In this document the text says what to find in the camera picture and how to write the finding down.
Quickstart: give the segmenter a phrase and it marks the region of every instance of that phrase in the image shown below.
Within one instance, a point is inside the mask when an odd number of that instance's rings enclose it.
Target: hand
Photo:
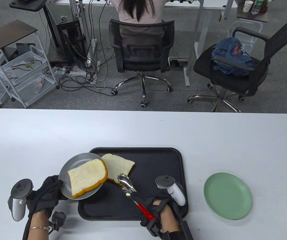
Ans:
[[[60,191],[63,181],[58,180],[58,175],[47,177],[37,191],[32,191],[27,197],[29,217],[44,209],[48,218],[59,200],[67,200]]]

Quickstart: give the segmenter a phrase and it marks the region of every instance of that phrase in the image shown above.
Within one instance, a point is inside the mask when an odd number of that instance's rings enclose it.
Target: gray carpet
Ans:
[[[10,9],[9,0],[0,0],[0,26],[15,19],[20,19],[38,29],[38,33],[45,44],[46,33],[41,23],[40,16],[35,12],[28,12],[18,9]],[[98,19],[101,7],[93,10],[95,19],[96,35],[99,36]],[[270,22],[264,25],[263,33],[273,35],[287,22],[287,3],[282,0],[274,0],[268,4]],[[41,16],[46,23],[43,12]],[[219,11],[214,11],[210,28],[206,38],[205,48],[217,43],[227,36],[230,25],[236,20],[236,10],[232,10],[228,20],[219,22]],[[109,46],[108,43],[108,22],[110,18],[117,19],[117,13],[113,7],[106,7],[103,11],[100,26],[103,46]],[[175,20],[175,44],[171,49],[171,56],[185,57],[191,49],[192,33],[196,19],[195,9],[165,9],[164,20]],[[36,42],[32,36],[24,38],[21,42]],[[252,56],[263,57],[264,43],[257,42]],[[112,54],[112,50],[105,50],[107,56]],[[98,58],[103,60],[102,52]],[[105,78],[107,66],[100,68],[98,79]],[[108,63],[108,77],[106,80],[108,87],[115,86],[119,81],[132,76],[133,73],[118,73],[116,70],[115,59]],[[52,90],[33,105],[32,109],[80,109],[80,110],[129,110],[129,111],[211,111],[213,103],[194,102],[187,103],[187,97],[194,93],[211,93],[207,89],[207,80],[200,75],[190,72],[190,87],[185,86],[183,72],[179,69],[171,69],[170,72],[151,75],[160,76],[169,80],[173,86],[173,92],[166,91],[166,85],[147,80],[147,91],[149,104],[145,109],[140,108],[141,86],[140,82],[134,81],[120,88],[119,94],[110,97],[91,92],[87,89],[80,89],[74,92],[66,92],[62,89]],[[280,50],[272,59],[269,67],[269,74],[266,81],[259,87],[255,96],[247,98],[244,102],[233,99],[232,103],[239,107],[243,112],[258,113],[287,113],[287,46]],[[3,108],[22,108],[22,105],[16,101],[8,101]],[[220,111],[231,112],[230,109],[221,106]]]

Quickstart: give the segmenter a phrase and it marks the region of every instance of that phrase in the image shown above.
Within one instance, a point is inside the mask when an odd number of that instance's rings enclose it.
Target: pink shirt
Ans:
[[[137,21],[137,17],[136,17],[136,9],[133,10],[133,18],[131,18],[131,16],[125,10],[123,10],[122,5],[119,8],[120,1],[121,0],[110,0],[110,2],[115,6],[119,14],[119,21],[125,22],[125,23],[134,23],[134,24],[153,24],[153,23],[162,22],[163,9],[164,9],[165,3],[170,0],[153,0],[154,7],[155,7],[155,14],[153,14],[150,3],[147,0],[148,12],[146,10],[144,11],[139,22]]]

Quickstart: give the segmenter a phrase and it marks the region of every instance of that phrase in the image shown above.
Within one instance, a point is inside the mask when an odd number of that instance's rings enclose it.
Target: white desk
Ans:
[[[57,5],[70,5],[69,0],[49,0],[54,1]],[[220,10],[221,15],[227,15],[225,14],[225,11],[230,11],[230,9],[226,9],[226,5],[229,6],[229,3],[232,4],[232,8],[237,8],[237,4],[233,0],[195,0],[192,3],[188,3],[187,1],[184,1],[183,3],[180,3],[179,1],[173,1],[173,2],[167,2],[165,7],[166,8],[196,8],[200,10],[197,13],[197,19],[194,27],[194,44],[192,45],[192,50],[187,58],[180,59],[176,56],[170,57],[171,59],[177,59],[179,61],[187,62],[187,65],[184,67],[184,77],[185,77],[185,83],[186,86],[189,86],[189,70],[191,65],[193,64],[193,52],[195,53],[195,57],[199,58],[203,51],[206,35],[208,32],[208,27],[211,21],[212,17],[212,10]],[[92,6],[103,6],[106,4],[105,0],[83,0],[82,1],[84,5],[88,5],[90,2],[92,2]],[[197,34],[200,32],[200,37],[197,40]]]
[[[95,147],[178,149],[195,240],[197,229],[200,240],[287,239],[287,114],[0,109],[0,126],[0,240],[22,238],[27,218],[15,222],[7,206],[18,180],[30,178],[38,189],[72,156]],[[223,219],[206,204],[203,185],[215,172],[248,185],[253,206],[244,219]],[[156,239],[139,222],[83,220],[76,202],[55,210],[67,220],[50,240]]]

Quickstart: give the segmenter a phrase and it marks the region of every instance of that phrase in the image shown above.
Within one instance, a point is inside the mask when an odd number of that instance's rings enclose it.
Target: blue jacket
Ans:
[[[236,63],[246,65],[248,67],[254,67],[257,63],[256,60],[252,59],[249,54],[243,48],[241,42],[235,37],[229,37],[221,40],[212,49],[212,56],[221,56],[228,60]],[[215,70],[220,70],[225,74],[232,74],[235,76],[247,76],[250,74],[249,71],[233,67],[218,61],[215,61],[217,66]]]

